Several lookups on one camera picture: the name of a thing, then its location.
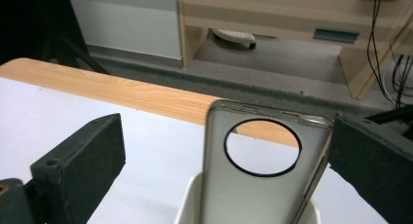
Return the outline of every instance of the white wall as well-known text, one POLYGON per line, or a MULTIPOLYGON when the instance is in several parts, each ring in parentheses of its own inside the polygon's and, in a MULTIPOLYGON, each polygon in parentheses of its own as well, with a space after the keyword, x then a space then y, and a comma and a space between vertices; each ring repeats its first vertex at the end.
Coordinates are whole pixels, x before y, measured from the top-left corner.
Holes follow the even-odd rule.
POLYGON ((177 0, 71 0, 88 45, 181 59, 177 0))

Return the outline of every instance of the phone back cover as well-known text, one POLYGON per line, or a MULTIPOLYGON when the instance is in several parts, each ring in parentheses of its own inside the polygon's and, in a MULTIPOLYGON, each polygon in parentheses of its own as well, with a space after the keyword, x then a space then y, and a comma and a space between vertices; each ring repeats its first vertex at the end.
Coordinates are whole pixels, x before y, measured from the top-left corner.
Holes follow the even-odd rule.
POLYGON ((330 130, 330 122, 319 117, 226 100, 214 102, 206 118, 201 223, 291 223, 312 178, 325 168, 319 168, 319 162, 330 130), (284 125, 297 134, 301 149, 291 171, 256 177, 229 161, 225 153, 227 135, 238 124, 257 119, 284 125))

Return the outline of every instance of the white table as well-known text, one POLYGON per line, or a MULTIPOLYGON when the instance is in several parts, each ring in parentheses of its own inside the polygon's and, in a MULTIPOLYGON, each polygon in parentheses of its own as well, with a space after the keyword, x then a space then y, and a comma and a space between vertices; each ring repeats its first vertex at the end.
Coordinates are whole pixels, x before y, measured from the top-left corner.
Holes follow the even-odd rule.
MULTIPOLYGON (((121 113, 127 163, 89 223, 173 223, 202 169, 203 125, 5 78, 0 110, 0 179, 23 182, 32 163, 88 121, 121 113)), ((314 198, 323 223, 386 223, 331 169, 314 198)))

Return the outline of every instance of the wooden panel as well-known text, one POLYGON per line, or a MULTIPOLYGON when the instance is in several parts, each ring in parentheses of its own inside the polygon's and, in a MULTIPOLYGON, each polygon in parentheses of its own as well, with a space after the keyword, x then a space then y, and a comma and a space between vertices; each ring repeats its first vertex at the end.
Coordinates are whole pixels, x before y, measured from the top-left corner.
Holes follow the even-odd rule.
MULTIPOLYGON (((382 1, 378 41, 391 33, 411 3, 412 0, 382 1)), ((313 40, 319 26, 331 27, 360 33, 353 45, 338 45, 365 48, 373 0, 184 0, 183 5, 186 25, 300 40, 313 40)))
POLYGON ((186 25, 185 17, 183 15, 183 1, 184 0, 178 0, 178 15, 180 44, 182 50, 182 66, 183 68, 186 68, 207 38, 208 28, 186 25))
MULTIPOLYGON (((129 108, 204 125, 209 106, 219 97, 191 93, 163 86, 98 74, 91 71, 20 58, 0 66, 0 77, 115 103, 129 108)), ((247 134, 273 141, 265 135, 278 135, 281 144, 294 146, 287 131, 274 132, 265 125, 252 126, 247 134)))

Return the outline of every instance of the black foam block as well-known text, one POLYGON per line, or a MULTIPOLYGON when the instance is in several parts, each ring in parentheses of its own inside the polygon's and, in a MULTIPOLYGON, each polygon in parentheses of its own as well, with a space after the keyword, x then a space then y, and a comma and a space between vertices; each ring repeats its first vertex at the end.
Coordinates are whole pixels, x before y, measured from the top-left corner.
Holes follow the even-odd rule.
POLYGON ((389 223, 413 223, 413 142, 373 122, 337 115, 332 169, 389 223))
POLYGON ((93 120, 31 166, 36 189, 46 192, 47 223, 87 223, 125 164, 119 114, 93 120))

